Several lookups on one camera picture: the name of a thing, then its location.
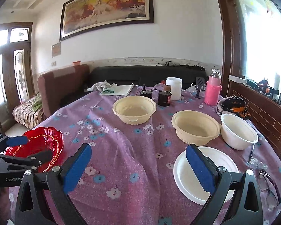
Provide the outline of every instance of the white paper plate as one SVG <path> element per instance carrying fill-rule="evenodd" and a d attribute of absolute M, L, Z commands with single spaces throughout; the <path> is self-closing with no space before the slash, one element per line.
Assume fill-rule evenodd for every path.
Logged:
<path fill-rule="evenodd" d="M 233 160 L 225 153 L 206 146 L 198 146 L 204 156 L 209 157 L 215 165 L 223 166 L 230 172 L 238 173 L 238 168 Z M 210 193 L 205 192 L 197 179 L 194 171 L 186 159 L 186 151 L 182 152 L 176 159 L 174 164 L 174 179 L 176 185 L 188 199 L 204 205 Z M 234 191 L 228 191 L 225 202 L 233 197 Z"/>

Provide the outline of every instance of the floral tablecloth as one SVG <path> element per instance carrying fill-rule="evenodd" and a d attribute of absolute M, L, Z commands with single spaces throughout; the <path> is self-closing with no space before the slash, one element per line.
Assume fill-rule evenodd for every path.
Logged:
<path fill-rule="evenodd" d="M 135 95 L 135 86 L 130 95 Z M 220 123 L 216 108 L 194 97 L 195 92 L 182 91 L 181 99 L 169 107 L 157 106 L 156 112 L 144 124 L 127 125 L 112 112 L 113 103 L 121 97 L 101 96 L 92 92 L 58 110 L 39 126 L 53 126 L 64 134 L 64 159 L 73 155 L 82 143 L 92 146 L 92 159 L 76 189 L 69 196 L 88 224 L 158 224 L 187 225 L 198 214 L 201 205 L 187 199 L 178 189 L 173 177 L 173 165 L 186 144 L 176 135 L 171 124 L 174 113 L 196 110 L 206 113 Z M 281 162 L 270 144 L 256 130 L 259 141 L 255 147 L 255 162 L 263 162 L 276 181 L 281 193 Z M 230 148 L 221 136 L 207 146 L 230 156 L 238 169 L 256 165 L 247 163 L 250 148 L 238 151 Z M 10 188 L 12 217 L 18 187 Z M 281 210 L 266 203 L 261 192 L 264 224 L 270 224 Z M 58 224 L 63 224 L 53 201 L 46 193 L 51 212 Z M 220 224 L 229 202 L 225 203 L 214 224 Z"/>

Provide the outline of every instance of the pink thermos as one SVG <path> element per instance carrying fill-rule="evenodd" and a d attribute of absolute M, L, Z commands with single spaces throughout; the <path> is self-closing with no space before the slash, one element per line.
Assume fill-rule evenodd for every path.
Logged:
<path fill-rule="evenodd" d="M 212 73 L 209 76 L 206 86 L 205 99 L 204 102 L 211 106 L 216 106 L 218 102 L 218 97 L 222 86 L 220 85 L 221 76 L 220 70 L 212 69 Z"/>

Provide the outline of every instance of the metal screw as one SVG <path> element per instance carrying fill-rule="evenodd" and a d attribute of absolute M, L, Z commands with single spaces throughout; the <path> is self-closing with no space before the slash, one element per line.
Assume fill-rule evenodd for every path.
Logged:
<path fill-rule="evenodd" d="M 247 174 L 250 175 L 250 176 L 252 176 L 254 173 L 253 173 L 253 171 L 252 171 L 251 169 L 248 169 L 248 170 L 247 170 Z"/>
<path fill-rule="evenodd" d="M 60 167 L 59 167 L 59 166 L 54 166 L 54 167 L 52 168 L 52 171 L 54 171 L 54 172 L 58 172 L 58 171 L 59 171 L 59 169 L 60 169 Z"/>
<path fill-rule="evenodd" d="M 32 173 L 32 171 L 30 169 L 28 169 L 27 171 L 25 171 L 25 175 L 30 175 Z"/>
<path fill-rule="evenodd" d="M 223 166 L 219 166 L 219 167 L 218 167 L 218 170 L 219 170 L 221 173 L 224 173 L 224 172 L 227 171 L 227 169 L 226 169 L 225 167 L 223 167 Z"/>

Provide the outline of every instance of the red plate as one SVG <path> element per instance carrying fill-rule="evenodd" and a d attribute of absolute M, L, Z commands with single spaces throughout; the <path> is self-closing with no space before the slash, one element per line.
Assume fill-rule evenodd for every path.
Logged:
<path fill-rule="evenodd" d="M 5 154 L 25 158 L 40 151 L 51 150 L 53 152 L 52 160 L 39 166 L 38 172 L 45 172 L 50 169 L 57 161 L 64 147 L 62 133 L 53 127 L 39 127 L 34 130 L 29 130 L 23 135 L 27 136 L 28 143 L 26 145 L 9 147 Z"/>

